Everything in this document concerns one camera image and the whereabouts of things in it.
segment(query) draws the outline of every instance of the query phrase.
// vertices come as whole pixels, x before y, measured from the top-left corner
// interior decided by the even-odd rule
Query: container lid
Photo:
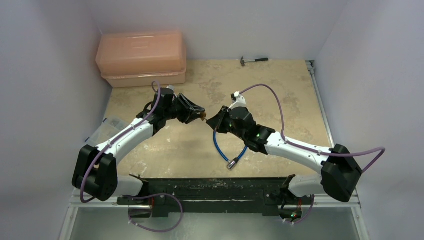
[[[178,31],[105,34],[96,63],[103,76],[179,72],[185,68]]]

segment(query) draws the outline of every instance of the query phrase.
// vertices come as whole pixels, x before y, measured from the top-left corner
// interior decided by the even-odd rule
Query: plastic storage container
[[[178,31],[105,34],[96,63],[115,88],[186,81],[186,48]]]
[[[91,135],[85,143],[95,147],[96,145],[102,144],[115,135],[124,130],[128,125],[126,121],[120,119],[117,116],[110,116],[105,118],[97,130]]]

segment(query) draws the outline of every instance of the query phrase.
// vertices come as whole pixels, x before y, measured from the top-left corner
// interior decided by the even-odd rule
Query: white wall
[[[336,142],[387,147],[359,181],[373,240],[423,238],[423,10],[422,0],[350,0],[316,59]]]
[[[180,29],[191,59],[315,59],[348,0],[88,0],[103,33]]]
[[[57,239],[79,149],[111,88],[84,1],[0,3],[0,239]]]

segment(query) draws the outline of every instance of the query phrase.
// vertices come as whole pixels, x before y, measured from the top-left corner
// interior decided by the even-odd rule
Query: beige floor
[[[311,77],[303,60],[270,60],[240,66],[238,60],[188,61],[186,83],[175,92],[206,108],[213,117],[221,106],[229,106],[230,95],[251,85],[264,83],[277,93],[282,104],[285,134],[319,146],[330,146]],[[150,87],[115,88],[106,116],[115,115],[131,122],[153,100]],[[281,130],[276,100],[264,87],[243,96],[258,124]],[[143,178],[284,177],[313,171],[287,159],[250,150],[232,170],[221,158],[212,141],[212,129],[205,121],[188,125],[177,120],[128,154],[118,166],[120,175],[140,174]],[[243,149],[243,142],[231,134],[218,134],[218,143],[229,159]]]

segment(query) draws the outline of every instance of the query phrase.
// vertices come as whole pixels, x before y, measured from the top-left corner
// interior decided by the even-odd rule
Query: blue cable
[[[213,144],[215,144],[215,148],[216,150],[218,150],[219,155],[221,155],[221,157],[225,160],[225,161],[230,161],[228,159],[227,156],[225,156],[225,154],[223,153],[223,151],[221,151],[220,147],[218,146],[218,142],[217,142],[217,131],[213,131]],[[246,151],[248,150],[248,146],[244,146],[243,151],[241,151],[240,155],[238,155],[238,159],[241,159],[243,157],[243,155],[246,153]]]

